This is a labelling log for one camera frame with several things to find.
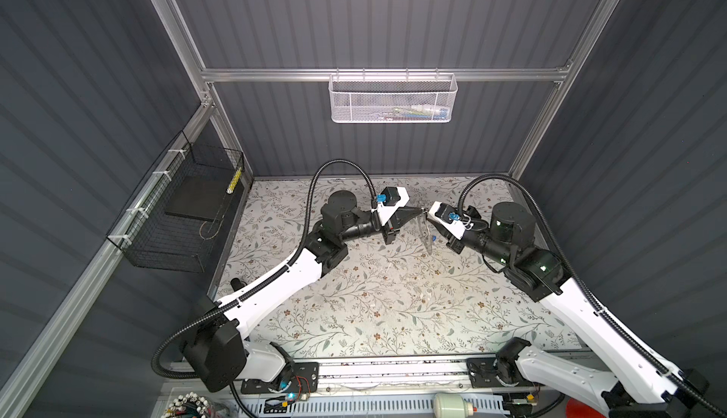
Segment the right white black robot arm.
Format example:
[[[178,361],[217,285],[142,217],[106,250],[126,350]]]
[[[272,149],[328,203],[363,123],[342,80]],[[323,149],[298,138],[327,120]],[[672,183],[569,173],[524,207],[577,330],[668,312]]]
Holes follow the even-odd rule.
[[[708,381],[681,370],[644,344],[588,291],[552,251],[535,244],[536,219],[514,202],[497,204],[489,221],[474,208],[435,202],[429,221],[456,253],[476,251],[493,272],[563,321],[605,364],[603,371],[553,356],[514,337],[490,372],[507,387],[541,384],[607,417],[687,417],[709,405]]]

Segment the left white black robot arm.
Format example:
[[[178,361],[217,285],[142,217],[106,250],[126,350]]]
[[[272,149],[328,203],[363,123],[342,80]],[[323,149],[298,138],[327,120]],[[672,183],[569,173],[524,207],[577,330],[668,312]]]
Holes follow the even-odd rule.
[[[286,390],[295,361],[277,343],[252,342],[249,336],[269,314],[300,289],[323,278],[348,256],[348,241],[379,234],[392,243],[401,228],[423,215],[409,203],[403,187],[386,187],[371,209],[361,209],[350,191],[334,192],[321,209],[321,219],[293,254],[255,282],[210,306],[221,316],[196,326],[181,345],[192,375],[217,393],[242,378]]]

